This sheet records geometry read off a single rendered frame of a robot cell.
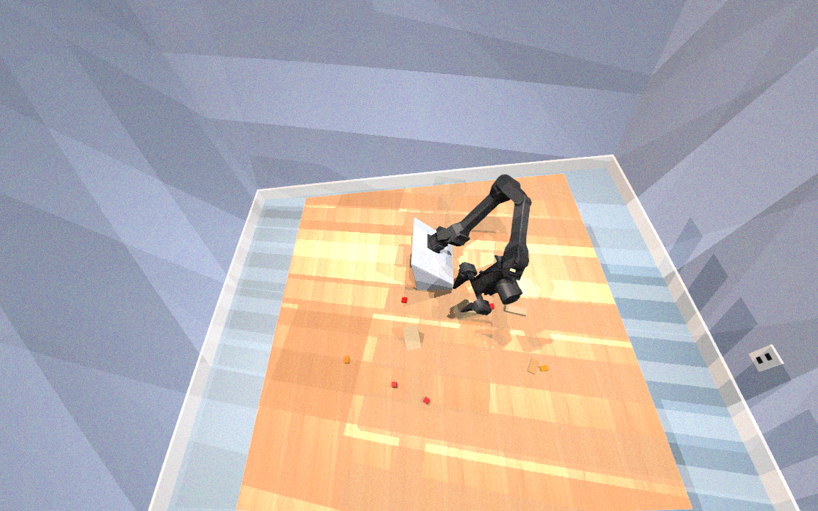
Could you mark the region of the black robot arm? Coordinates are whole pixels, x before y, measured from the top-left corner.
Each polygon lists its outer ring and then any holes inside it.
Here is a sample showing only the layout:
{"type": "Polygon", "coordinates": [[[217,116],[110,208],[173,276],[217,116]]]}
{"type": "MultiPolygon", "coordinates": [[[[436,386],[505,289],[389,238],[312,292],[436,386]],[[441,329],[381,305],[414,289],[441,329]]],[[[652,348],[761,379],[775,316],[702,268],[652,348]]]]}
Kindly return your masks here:
{"type": "Polygon", "coordinates": [[[486,275],[496,287],[491,287],[484,295],[498,293],[502,304],[516,303],[523,294],[516,280],[529,264],[529,252],[526,245],[527,224],[529,220],[531,198],[520,188],[520,183],[508,175],[500,175],[491,185],[490,193],[461,222],[451,224],[448,229],[439,226],[434,235],[427,235],[427,247],[440,253],[448,245],[464,246],[470,240],[469,233],[500,203],[512,199],[514,202],[512,229],[509,243],[504,247],[503,256],[495,255],[496,264],[486,269],[486,275]],[[510,271],[513,269],[514,272],[510,271]]]}

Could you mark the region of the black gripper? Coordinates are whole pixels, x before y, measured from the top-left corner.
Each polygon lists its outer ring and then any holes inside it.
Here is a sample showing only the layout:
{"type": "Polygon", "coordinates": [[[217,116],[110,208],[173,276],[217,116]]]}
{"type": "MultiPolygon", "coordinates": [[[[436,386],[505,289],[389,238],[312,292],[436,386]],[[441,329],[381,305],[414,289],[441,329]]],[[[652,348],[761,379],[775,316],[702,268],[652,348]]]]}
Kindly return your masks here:
{"type": "Polygon", "coordinates": [[[477,275],[477,271],[475,269],[475,265],[469,264],[467,262],[463,262],[463,264],[459,265],[459,274],[457,276],[457,281],[454,283],[454,287],[452,289],[457,289],[460,285],[463,285],[463,282],[467,280],[470,281],[471,286],[474,289],[476,300],[474,303],[469,303],[465,308],[461,310],[461,312],[470,312],[474,311],[477,314],[481,314],[482,316],[489,316],[491,313],[491,305],[488,300],[484,300],[483,295],[488,293],[487,290],[491,287],[496,287],[494,282],[491,282],[486,275],[486,271],[479,271],[479,275],[477,275]],[[477,276],[475,276],[477,275],[477,276]]]}

